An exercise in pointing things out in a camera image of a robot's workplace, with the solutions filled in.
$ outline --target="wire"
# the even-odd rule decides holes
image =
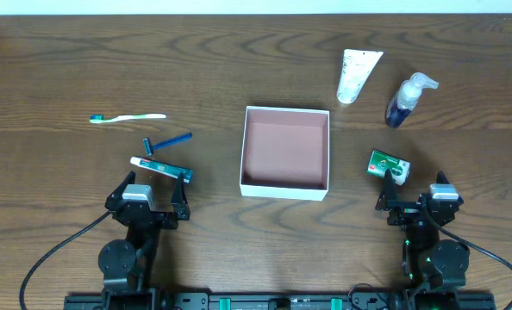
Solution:
[[[86,228],[82,229],[79,232],[74,233],[72,236],[70,236],[65,241],[59,243],[54,248],[52,248],[46,255],[44,255],[40,260],[30,269],[28,274],[24,277],[24,281],[22,281],[21,285],[21,291],[18,295],[18,300],[21,303],[21,310],[28,310],[26,308],[26,303],[24,302],[24,291],[26,290],[26,285],[28,284],[28,281],[30,280],[30,277],[34,274],[34,272],[40,267],[41,263],[45,262],[45,260],[50,257],[53,253],[55,253],[58,249],[65,246],[69,242],[73,241],[77,237],[83,235],[85,232],[89,231],[91,228],[93,228],[95,225],[99,224],[102,220],[104,220],[107,216],[110,215],[110,211],[107,211],[105,214],[101,215],[100,218],[96,219],[93,223],[89,224]]]
[[[354,286],[352,287],[352,289],[350,289],[350,292],[348,292],[348,301],[350,301],[350,303],[352,304],[352,307],[355,307],[355,308],[357,308],[357,309],[361,310],[361,308],[360,308],[360,307],[358,307],[358,306],[356,306],[356,305],[354,305],[354,304],[353,304],[353,301],[352,301],[352,292],[353,292],[357,287],[360,287],[360,286],[363,286],[363,285],[370,287],[370,288],[373,290],[373,292],[377,295],[377,297],[378,297],[378,298],[379,298],[379,299],[380,299],[380,300],[381,300],[381,301],[386,305],[386,307],[381,308],[381,309],[386,309],[386,308],[388,308],[388,301],[387,301],[383,296],[381,296],[381,295],[378,293],[377,289],[376,289],[374,286],[372,286],[372,285],[371,285],[371,284],[369,284],[369,283],[358,283],[358,284],[354,285]]]
[[[466,245],[466,246],[468,246],[470,248],[473,248],[474,250],[479,251],[482,254],[497,260],[497,262],[499,262],[501,264],[504,264],[505,266],[507,266],[507,268],[509,268],[512,271],[512,264],[509,263],[508,261],[504,260],[503,258],[499,257],[498,255],[496,255],[496,254],[494,254],[494,253],[492,253],[490,251],[487,251],[487,250],[481,248],[478,245],[473,244],[472,242],[469,242],[469,241],[467,241],[465,239],[462,239],[461,237],[457,236],[456,234],[448,232],[446,229],[444,229],[442,226],[440,226],[438,223],[436,223],[436,221],[432,218],[432,216],[428,212],[429,211],[428,207],[423,208],[423,211],[425,213],[425,216],[427,216],[428,221],[430,221],[430,223],[432,224],[432,226],[434,226],[439,231],[443,232],[446,236],[448,236],[448,237],[450,237],[452,239],[455,239],[455,240],[459,241],[460,243],[462,243],[463,245]],[[505,310],[509,310],[510,308],[512,308],[512,300],[504,309]]]

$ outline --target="blue liquid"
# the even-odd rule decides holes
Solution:
[[[399,108],[397,106],[397,94],[390,101],[388,108],[386,109],[386,125],[392,128],[398,128],[402,125],[405,118],[409,116],[411,110],[408,108]]]

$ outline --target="white pump head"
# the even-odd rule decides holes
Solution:
[[[417,72],[412,75],[409,80],[403,82],[400,95],[402,95],[405,100],[415,100],[421,96],[422,89],[437,89],[438,85],[438,82],[434,81],[432,78]]]

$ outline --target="white box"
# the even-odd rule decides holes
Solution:
[[[328,192],[329,131],[328,111],[247,107],[242,195],[322,201]]]

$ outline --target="clear plastic bottle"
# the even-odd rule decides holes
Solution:
[[[386,108],[386,125],[392,128],[402,125],[419,102],[422,89],[437,89],[438,85],[438,82],[420,72],[404,81]]]

